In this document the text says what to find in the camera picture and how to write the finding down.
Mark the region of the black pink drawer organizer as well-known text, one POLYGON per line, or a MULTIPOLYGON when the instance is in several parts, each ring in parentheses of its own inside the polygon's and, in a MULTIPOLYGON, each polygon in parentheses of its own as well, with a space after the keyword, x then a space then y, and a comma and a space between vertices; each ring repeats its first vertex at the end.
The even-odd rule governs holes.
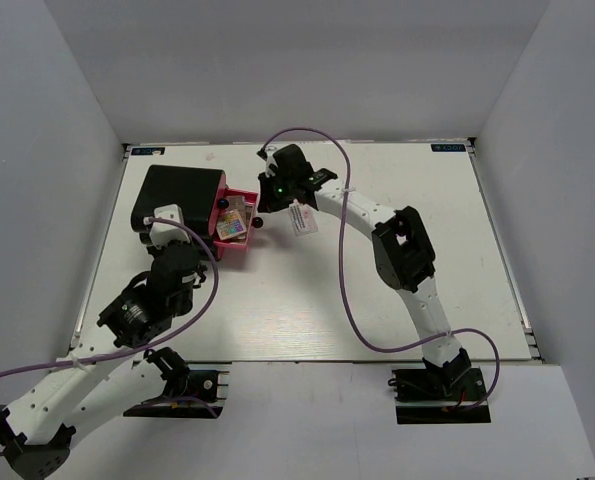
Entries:
POLYGON ((252 191, 234 189, 227 185, 226 173, 219 169, 194 167, 151 166, 141 186, 131 212, 130 222, 141 243, 145 240, 145 217, 154 209, 176 204, 182 209, 183 225, 193 230, 210 249, 216 260, 228 250, 245 251, 252 232, 263 226, 257 215, 258 195, 252 191), (216 231, 218 217, 228 211, 227 196, 243 195, 253 204, 251 213, 242 216, 247 232, 230 240, 222 241, 216 231))

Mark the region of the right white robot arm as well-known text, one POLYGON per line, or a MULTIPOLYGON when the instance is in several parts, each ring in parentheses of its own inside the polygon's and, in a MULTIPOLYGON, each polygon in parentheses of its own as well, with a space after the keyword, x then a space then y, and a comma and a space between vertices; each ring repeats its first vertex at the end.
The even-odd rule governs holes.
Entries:
POLYGON ((261 148, 258 156, 265 161, 258 176, 261 212, 309 206, 332 215, 340 220, 339 251, 347 226, 370 240, 379 278, 402 299, 422 342, 430 390, 443 399, 454 397, 465 385, 471 361, 453 336, 438 297, 436 254, 419 212, 384 206, 356 192, 349 178, 315 170, 295 144, 272 153, 261 148))

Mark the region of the pink-brown eyeshadow palette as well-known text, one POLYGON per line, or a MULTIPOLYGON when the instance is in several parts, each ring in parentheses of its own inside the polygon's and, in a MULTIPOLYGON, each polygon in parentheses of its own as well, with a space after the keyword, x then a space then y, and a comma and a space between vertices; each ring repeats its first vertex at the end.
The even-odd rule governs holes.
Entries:
POLYGON ((238 211, 242 216, 252 212, 253 204, 248 202, 243 195, 227 196, 228 211, 238 211))

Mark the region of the clear labelled makeup case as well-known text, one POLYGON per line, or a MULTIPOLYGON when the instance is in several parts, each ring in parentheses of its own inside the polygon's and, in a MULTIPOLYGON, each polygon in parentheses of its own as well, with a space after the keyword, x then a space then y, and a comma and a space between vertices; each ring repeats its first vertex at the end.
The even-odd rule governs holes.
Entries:
POLYGON ((304 236, 318 232, 318 226, 312 208, 294 200, 288 207, 293 232, 304 236))

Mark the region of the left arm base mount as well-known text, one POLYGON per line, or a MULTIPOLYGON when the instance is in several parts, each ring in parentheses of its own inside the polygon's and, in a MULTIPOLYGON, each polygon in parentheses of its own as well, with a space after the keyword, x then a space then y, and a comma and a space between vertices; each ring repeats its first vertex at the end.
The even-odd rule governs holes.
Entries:
POLYGON ((230 363, 188 363, 187 380, 168 389, 159 400, 148 400, 123 413, 124 417, 207 419, 221 415, 228 396, 230 363))

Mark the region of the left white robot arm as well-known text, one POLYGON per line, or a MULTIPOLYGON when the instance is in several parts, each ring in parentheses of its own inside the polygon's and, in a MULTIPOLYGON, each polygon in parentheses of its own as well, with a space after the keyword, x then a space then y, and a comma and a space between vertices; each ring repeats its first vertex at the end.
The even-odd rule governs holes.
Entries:
POLYGON ((200 244, 176 229, 84 332, 78 346, 19 399, 0 405, 0 445, 23 479, 45 479, 93 430, 150 399, 187 394, 191 372, 169 347, 154 348, 192 309, 206 279, 200 244))

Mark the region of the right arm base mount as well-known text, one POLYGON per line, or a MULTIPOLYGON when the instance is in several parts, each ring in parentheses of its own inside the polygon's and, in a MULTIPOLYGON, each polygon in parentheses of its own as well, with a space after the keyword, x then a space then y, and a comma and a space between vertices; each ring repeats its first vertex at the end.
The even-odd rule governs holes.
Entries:
POLYGON ((424 368, 395 368, 387 382, 398 425, 489 424, 491 414, 480 368, 471 368, 446 389, 424 368))

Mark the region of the colourful square eyeshadow palette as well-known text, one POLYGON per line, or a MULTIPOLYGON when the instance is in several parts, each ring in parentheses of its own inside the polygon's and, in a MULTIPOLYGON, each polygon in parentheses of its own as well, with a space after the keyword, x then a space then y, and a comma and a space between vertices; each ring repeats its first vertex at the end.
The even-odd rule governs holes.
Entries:
POLYGON ((245 219, 237 209, 223 212, 218 217, 216 231, 222 241, 238 238, 247 232, 245 219))

